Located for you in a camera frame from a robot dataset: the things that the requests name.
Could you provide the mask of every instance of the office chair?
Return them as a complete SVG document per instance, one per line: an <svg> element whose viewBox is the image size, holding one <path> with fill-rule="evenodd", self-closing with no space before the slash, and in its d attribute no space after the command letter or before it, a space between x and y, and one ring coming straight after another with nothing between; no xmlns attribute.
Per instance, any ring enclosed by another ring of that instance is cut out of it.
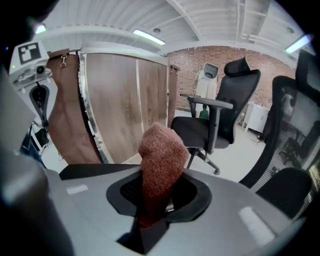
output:
<svg viewBox="0 0 320 256"><path fill-rule="evenodd" d="M270 133L260 158L240 181L293 220L304 212L320 188L320 76L310 68L316 61L316 57L301 50L295 79L273 79ZM296 97L290 116L284 113L284 89ZM302 143L302 138L293 139L301 128L309 131Z"/></svg>
<svg viewBox="0 0 320 256"><path fill-rule="evenodd" d="M207 154L234 143L238 117L257 88L261 76L259 70L250 70L245 57L227 63L224 73L216 100L181 94L189 101L192 117L175 117L171 128L181 137L191 154L187 169L194 157L198 156L215 169L215 175L220 173L219 167ZM196 118L196 104L209 106L209 120Z"/></svg>

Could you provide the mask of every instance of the red brick wall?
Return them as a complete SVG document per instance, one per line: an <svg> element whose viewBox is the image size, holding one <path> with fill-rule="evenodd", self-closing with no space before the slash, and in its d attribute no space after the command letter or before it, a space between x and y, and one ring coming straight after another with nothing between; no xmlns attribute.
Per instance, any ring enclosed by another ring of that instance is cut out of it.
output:
<svg viewBox="0 0 320 256"><path fill-rule="evenodd" d="M176 106L189 108L185 97L181 93L194 94L196 92L195 76L202 69L205 62L212 63L219 67L218 88L224 77L226 63L238 60L246 56L251 70L261 71L261 79L251 101L267 108L272 104L272 80L276 76L295 77L295 69L290 68L278 59L259 52L243 48L232 48L228 46L206 46L199 48L183 49L167 54L170 64L177 65L181 70L178 73L178 93Z"/></svg>

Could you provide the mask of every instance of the ceiling light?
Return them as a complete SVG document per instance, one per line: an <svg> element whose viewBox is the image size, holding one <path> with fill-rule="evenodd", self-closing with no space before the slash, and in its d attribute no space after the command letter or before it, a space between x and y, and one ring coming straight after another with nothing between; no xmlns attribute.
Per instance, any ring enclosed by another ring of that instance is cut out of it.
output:
<svg viewBox="0 0 320 256"><path fill-rule="evenodd" d="M292 54L294 53L296 50L304 47L305 45L307 45L308 43L310 43L310 41L313 39L313 36L311 34L306 34L303 37L299 38L297 41L295 41L293 44L291 44L290 46L288 46L285 51L288 54Z"/></svg>
<svg viewBox="0 0 320 256"><path fill-rule="evenodd" d="M145 32L142 32L141 30L139 29L136 29L135 31L133 31L134 34L138 35L138 36L141 36L141 37L144 37L144 38L147 38L149 40L152 40L154 42L156 42L157 44L159 45L164 45L165 42L164 41L161 41L160 39L150 35L150 34L147 34Z"/></svg>
<svg viewBox="0 0 320 256"><path fill-rule="evenodd" d="M39 34L39 33L45 32L45 31L46 31L45 25L41 24L41 25L36 27L35 33Z"/></svg>

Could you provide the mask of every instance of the wooden partition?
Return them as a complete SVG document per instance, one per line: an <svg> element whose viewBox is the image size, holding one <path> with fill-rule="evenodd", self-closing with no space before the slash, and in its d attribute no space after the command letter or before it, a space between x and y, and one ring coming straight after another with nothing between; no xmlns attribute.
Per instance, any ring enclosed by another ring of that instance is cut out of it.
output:
<svg viewBox="0 0 320 256"><path fill-rule="evenodd" d="M136 59L105 53L91 53L86 58L96 125L114 163L122 163L138 152L143 134Z"/></svg>
<svg viewBox="0 0 320 256"><path fill-rule="evenodd" d="M168 60L128 47L130 56L116 54L112 48L81 54L90 107L87 112L92 114L105 155L115 164L138 153L143 132L154 122L167 123Z"/></svg>
<svg viewBox="0 0 320 256"><path fill-rule="evenodd" d="M166 125L167 67L148 60L138 60L141 115L143 129L154 122Z"/></svg>

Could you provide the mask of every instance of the metal hook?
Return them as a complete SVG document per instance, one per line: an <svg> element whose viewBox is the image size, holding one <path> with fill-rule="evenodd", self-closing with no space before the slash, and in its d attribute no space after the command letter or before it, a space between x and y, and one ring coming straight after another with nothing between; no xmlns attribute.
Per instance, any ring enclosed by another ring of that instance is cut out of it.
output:
<svg viewBox="0 0 320 256"><path fill-rule="evenodd" d="M65 63L65 58L67 57L67 55L62 55L61 58L63 59L60 68L64 68L65 66L67 66L67 64Z"/></svg>

